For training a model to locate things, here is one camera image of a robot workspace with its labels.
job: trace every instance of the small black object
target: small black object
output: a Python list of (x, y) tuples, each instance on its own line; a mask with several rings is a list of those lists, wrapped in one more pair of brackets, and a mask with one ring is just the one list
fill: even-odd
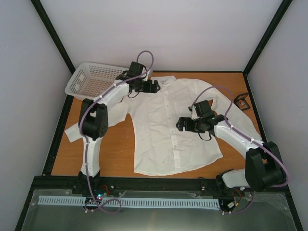
[[(137, 62), (131, 62), (129, 66), (129, 70), (123, 71), (118, 77), (116, 77), (116, 79), (126, 80), (129, 78), (140, 76), (143, 72), (143, 69), (146, 69), (144, 65), (137, 63)], [(146, 74), (144, 74), (144, 77), (140, 77), (138, 79), (144, 79), (145, 77), (146, 77)]]
[(175, 126), (179, 131), (183, 131), (183, 128), (185, 128), (185, 131), (205, 133), (205, 131), (199, 130), (196, 122), (189, 117), (180, 117)]
[(129, 70), (127, 71), (126, 75), (129, 78), (139, 76), (142, 74), (144, 68), (145, 68), (144, 65), (133, 61), (131, 62)]
[[(89, 99), (84, 99), (82, 101), (78, 126), (80, 126), (81, 118), (92, 103), (93, 100)], [(94, 112), (96, 112), (95, 117), (91, 115), (91, 113)], [(93, 140), (103, 137), (108, 129), (107, 106), (105, 104), (95, 104), (86, 115), (81, 129), (83, 134), (91, 137)]]
[[(275, 143), (267, 142), (263, 146), (281, 161), (280, 152)], [(250, 149), (246, 152), (245, 178), (256, 192), (283, 183), (285, 177), (280, 165), (261, 148)]]
[(135, 92), (144, 92), (144, 93), (157, 93), (160, 90), (160, 86), (157, 80), (147, 80), (142, 81), (142, 79), (138, 78), (129, 83), (132, 90)]
[(234, 99), (234, 103), (235, 105), (240, 108), (242, 111), (247, 110), (250, 108), (249, 104), (246, 101), (246, 97), (249, 95), (249, 93), (244, 93), (244, 94), (240, 94), (238, 96), (236, 96), (236, 98)]
[(193, 106), (199, 118), (207, 119), (215, 116), (207, 100), (195, 103)]

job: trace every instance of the laundry basket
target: laundry basket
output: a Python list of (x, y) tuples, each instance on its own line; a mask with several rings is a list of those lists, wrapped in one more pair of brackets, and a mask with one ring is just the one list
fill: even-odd
[(103, 93), (127, 68), (96, 63), (82, 63), (68, 81), (65, 92), (79, 100), (93, 99)]

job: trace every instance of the wooden table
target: wooden table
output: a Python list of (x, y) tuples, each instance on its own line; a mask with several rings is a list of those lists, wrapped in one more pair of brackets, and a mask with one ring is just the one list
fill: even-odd
[[(229, 88), (234, 96), (247, 92), (243, 75), (241, 73), (153, 73), (152, 76), (171, 76), (176, 78), (196, 78), (204, 80), (212, 85), (223, 85)], [(65, 129), (78, 122), (81, 101), (74, 99)], [(259, 132), (257, 120), (253, 109), (244, 113), (253, 121)], [(104, 136), (100, 151), (101, 176), (105, 177), (149, 177), (134, 173), (134, 128), (130, 115), (126, 120), (110, 127)], [(169, 178), (215, 178), (215, 176), (228, 169), (241, 169), (245, 166), (244, 158), (230, 145), (221, 139), (216, 139), (223, 158), (203, 168), (165, 176)], [(83, 142), (79, 139), (70, 143), (64, 134), (59, 151), (53, 166), (53, 176), (77, 176), (82, 165)]]

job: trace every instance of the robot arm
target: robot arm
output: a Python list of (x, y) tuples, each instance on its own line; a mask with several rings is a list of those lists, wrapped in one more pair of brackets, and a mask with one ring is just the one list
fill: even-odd
[(133, 77), (141, 76), (144, 73), (145, 67), (137, 62), (132, 62), (127, 72), (119, 75), (113, 85), (102, 95), (92, 100), (85, 99), (81, 105), (79, 116), (79, 127), (82, 117), (88, 108), (96, 102), (91, 110), (85, 115), (82, 122), (83, 133), (83, 164), (79, 173), (79, 178), (86, 179), (86, 166), (88, 166), (88, 174), (91, 178), (99, 177), (99, 154), (100, 145), (103, 136), (108, 130), (108, 107), (112, 107), (119, 103), (125, 95), (128, 95), (132, 90), (136, 92), (156, 93), (160, 90), (158, 81), (147, 80), (146, 77), (136, 78), (134, 80), (123, 83), (123, 80), (128, 80)]
[(230, 170), (217, 176), (222, 187), (244, 186), (259, 192), (285, 181), (286, 175), (279, 164), (255, 143), (280, 158), (276, 144), (273, 142), (264, 143), (259, 140), (253, 140), (253, 143), (245, 139), (230, 128), (223, 115), (215, 116), (206, 100), (194, 104), (193, 110), (193, 114), (196, 113), (198, 118), (193, 120), (188, 117), (180, 117), (176, 124), (179, 131), (183, 131), (183, 128), (186, 131), (197, 133), (208, 131), (210, 135), (226, 141), (245, 158), (245, 169)]

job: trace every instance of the button placket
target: button placket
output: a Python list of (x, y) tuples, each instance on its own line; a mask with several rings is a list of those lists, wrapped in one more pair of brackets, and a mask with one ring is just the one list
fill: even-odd
[(170, 132), (170, 137), (171, 137), (171, 142), (172, 142), (172, 150), (173, 150), (173, 157), (174, 157), (174, 168), (175, 169), (180, 169), (180, 152), (178, 151), (178, 141), (177, 141), (177, 136), (175, 134), (175, 124), (173, 124), (173, 121), (171, 119), (171, 112), (170, 112), (170, 102), (168, 100), (168, 91), (167, 89), (163, 90), (163, 96), (164, 96), (164, 103), (165, 103), (165, 109), (166, 109), (166, 114), (167, 114), (167, 123), (169, 126), (169, 132)]

